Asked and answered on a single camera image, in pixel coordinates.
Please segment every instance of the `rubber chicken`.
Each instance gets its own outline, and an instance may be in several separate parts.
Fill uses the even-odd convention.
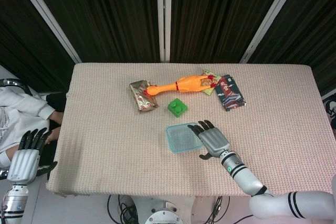
[[[216,86],[215,83],[212,83],[208,86],[202,86],[201,80],[203,79],[213,79],[213,75],[209,76],[187,76],[182,77],[180,80],[175,81],[174,83],[163,85],[163,86],[149,86],[144,93],[149,95],[157,95],[158,93],[164,92],[164,91],[179,91],[179,92],[199,92],[204,89],[213,88]]]

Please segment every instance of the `robotic hand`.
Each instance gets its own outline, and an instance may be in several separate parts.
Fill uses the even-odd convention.
[[[13,156],[7,174],[7,179],[13,185],[1,204],[2,224],[21,222],[29,194],[27,185],[33,182],[36,176],[50,172],[57,164],[54,162],[50,167],[38,171],[41,152],[47,137],[51,134],[51,131],[45,133],[46,130],[47,128],[26,132]]]
[[[259,219],[274,216],[335,219],[336,175],[332,180],[334,196],[324,191],[303,191],[275,196],[254,176],[240,157],[230,150],[229,141],[218,128],[207,120],[199,121],[199,124],[203,128],[198,125],[188,127],[209,151],[206,155],[200,155],[200,158],[220,158],[221,164],[232,179],[244,193],[252,196],[249,207],[254,216]]]

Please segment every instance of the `green building brick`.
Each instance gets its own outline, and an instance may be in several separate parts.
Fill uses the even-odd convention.
[[[181,102],[179,98],[176,98],[168,105],[169,111],[172,112],[176,117],[182,115],[183,112],[187,110],[187,108],[188,107],[183,102]]]

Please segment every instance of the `person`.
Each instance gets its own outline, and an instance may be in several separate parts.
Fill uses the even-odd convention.
[[[22,136],[27,131],[52,130],[41,153],[39,165],[54,160],[64,108],[65,94],[50,94],[46,99],[24,93],[14,93],[9,87],[0,88],[0,168],[7,168]]]

